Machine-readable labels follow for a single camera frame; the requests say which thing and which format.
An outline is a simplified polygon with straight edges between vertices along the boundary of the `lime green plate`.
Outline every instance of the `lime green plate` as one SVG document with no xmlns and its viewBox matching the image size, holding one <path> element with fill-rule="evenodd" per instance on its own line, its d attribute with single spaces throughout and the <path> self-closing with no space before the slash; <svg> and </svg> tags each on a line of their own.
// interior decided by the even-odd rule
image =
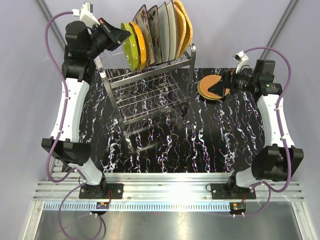
<svg viewBox="0 0 320 240">
<path fill-rule="evenodd" d="M 139 65 L 139 53 L 135 34 L 128 23 L 122 22 L 121 29 L 129 31 L 131 33 L 131 36 L 124 41 L 123 48 L 126 60 L 129 64 L 129 68 L 134 71 L 138 68 Z"/>
</svg>

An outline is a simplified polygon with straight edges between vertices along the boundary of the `white wall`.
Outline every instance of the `white wall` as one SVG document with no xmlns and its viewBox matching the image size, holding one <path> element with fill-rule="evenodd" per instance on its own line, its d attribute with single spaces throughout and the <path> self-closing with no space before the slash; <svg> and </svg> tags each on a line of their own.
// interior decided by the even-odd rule
<svg viewBox="0 0 320 240">
<path fill-rule="evenodd" d="M 84 0 L 45 0 L 53 15 L 80 9 Z M 162 0 L 89 0 L 97 18 L 120 27 L 133 19 L 139 8 L 160 6 Z M 265 46 L 289 0 L 182 0 L 193 27 L 197 47 L 196 67 L 223 68 L 236 65 L 232 56 L 251 47 Z M 69 23 L 57 20 L 65 32 Z M 259 58 L 253 53 L 252 58 Z"/>
<path fill-rule="evenodd" d="M 0 239 L 21 239 L 37 183 L 45 176 L 46 152 L 61 97 L 61 81 L 48 59 L 46 21 L 34 0 L 0 4 Z M 59 64 L 63 51 L 53 35 Z"/>
<path fill-rule="evenodd" d="M 291 84 L 284 96 L 284 113 L 295 146 L 304 151 L 304 159 L 294 179 L 300 182 L 320 238 L 319 8 L 319 0 L 301 0 L 274 48 L 288 58 L 292 67 Z M 275 54 L 267 58 L 276 60 L 275 81 L 284 85 L 288 76 L 286 65 Z"/>
</svg>

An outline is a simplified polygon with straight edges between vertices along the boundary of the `orange plate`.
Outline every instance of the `orange plate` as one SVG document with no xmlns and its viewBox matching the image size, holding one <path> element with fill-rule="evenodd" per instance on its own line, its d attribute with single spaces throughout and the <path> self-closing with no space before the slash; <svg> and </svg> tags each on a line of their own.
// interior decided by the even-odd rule
<svg viewBox="0 0 320 240">
<path fill-rule="evenodd" d="M 140 58 L 138 69 L 143 69 L 147 63 L 147 50 L 144 35 L 142 34 L 140 27 L 135 22 L 131 21 L 129 24 L 133 28 L 135 40 L 139 45 L 138 50 Z"/>
</svg>

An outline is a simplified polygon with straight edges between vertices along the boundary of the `patterned plate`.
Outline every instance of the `patterned plate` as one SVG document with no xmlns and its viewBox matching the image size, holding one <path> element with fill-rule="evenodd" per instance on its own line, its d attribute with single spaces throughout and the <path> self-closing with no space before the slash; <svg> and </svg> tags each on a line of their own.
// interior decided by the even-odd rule
<svg viewBox="0 0 320 240">
<path fill-rule="evenodd" d="M 132 22 L 135 22 L 142 31 L 145 48 L 146 48 L 146 63 L 151 66 L 156 63 L 154 46 L 151 40 L 151 30 L 147 16 L 146 5 L 143 5 L 134 16 Z"/>
<path fill-rule="evenodd" d="M 131 21 L 129 24 L 134 31 L 135 41 L 138 43 L 138 52 L 140 56 L 138 69 L 141 70 L 145 68 L 147 64 L 147 50 L 144 35 L 142 34 L 140 27 L 135 22 Z"/>
<path fill-rule="evenodd" d="M 159 14 L 158 6 L 154 5 L 148 10 L 148 19 L 151 30 L 151 38 L 154 49 L 155 64 L 162 64 L 160 31 L 159 31 Z"/>
<path fill-rule="evenodd" d="M 139 53 L 135 34 L 128 23 L 122 22 L 121 29 L 129 31 L 131 33 L 131 36 L 124 41 L 123 48 L 126 60 L 129 64 L 129 68 L 131 69 L 131 71 L 134 71 L 138 68 L 139 65 Z"/>
</svg>

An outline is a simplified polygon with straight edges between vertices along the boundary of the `cable connector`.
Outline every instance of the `cable connector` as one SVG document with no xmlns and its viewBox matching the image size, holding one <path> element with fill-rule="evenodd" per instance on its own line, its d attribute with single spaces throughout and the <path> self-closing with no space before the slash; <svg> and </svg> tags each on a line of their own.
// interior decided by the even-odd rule
<svg viewBox="0 0 320 240">
<path fill-rule="evenodd" d="M 72 9 L 73 16 L 80 17 L 80 10 L 79 9 Z"/>
</svg>

